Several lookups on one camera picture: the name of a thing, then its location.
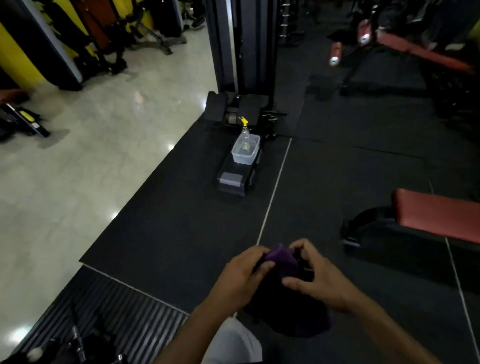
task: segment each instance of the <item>hand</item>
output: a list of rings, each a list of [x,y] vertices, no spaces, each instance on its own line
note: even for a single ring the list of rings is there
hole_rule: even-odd
[[[250,303],[260,282],[275,266],[274,262],[265,262],[252,275],[255,265],[269,251],[264,246],[253,246],[225,266],[205,301],[224,320]]]
[[[351,312],[363,293],[336,266],[321,256],[308,239],[300,239],[292,243],[290,248],[301,249],[301,257],[308,261],[315,278],[313,282],[305,282],[287,277],[283,278],[283,285],[323,301],[334,310]]]

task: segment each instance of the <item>ribbed rubber mat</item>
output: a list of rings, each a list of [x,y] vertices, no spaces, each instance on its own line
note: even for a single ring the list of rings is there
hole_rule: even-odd
[[[91,332],[100,315],[107,332],[115,335],[117,353],[126,354],[131,364],[150,363],[188,318],[184,312],[82,267],[14,353],[28,351],[52,338],[70,339],[72,302],[82,336]]]

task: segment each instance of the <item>yellow sticker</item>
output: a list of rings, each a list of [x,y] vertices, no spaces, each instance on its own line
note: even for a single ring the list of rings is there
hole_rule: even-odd
[[[29,122],[35,122],[35,118],[34,118],[32,115],[28,114],[28,113],[25,112],[25,111],[21,111],[20,113],[21,113],[21,114],[25,117],[25,119],[27,119]]]

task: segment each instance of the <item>dark purple fabric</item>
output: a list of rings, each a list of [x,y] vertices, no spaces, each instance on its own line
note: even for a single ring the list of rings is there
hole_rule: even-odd
[[[275,267],[264,278],[245,312],[261,319],[276,332],[296,338],[311,338],[332,326],[325,304],[282,285],[282,278],[296,277],[313,281],[308,262],[289,248],[279,246],[264,255],[253,270],[266,261]]]

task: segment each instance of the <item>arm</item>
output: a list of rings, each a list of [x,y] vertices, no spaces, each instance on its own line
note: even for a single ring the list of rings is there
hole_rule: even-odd
[[[374,300],[363,294],[328,259],[320,255],[310,241],[294,242],[292,249],[301,249],[302,258],[315,272],[313,282],[284,278],[283,284],[295,291],[323,301],[337,311],[353,314],[380,348],[393,361],[413,364],[441,364],[412,338]]]
[[[260,282],[275,265],[265,262],[253,268],[269,249],[254,246],[227,264],[207,299],[190,315],[176,338],[153,364],[199,364],[222,323],[245,307]]]

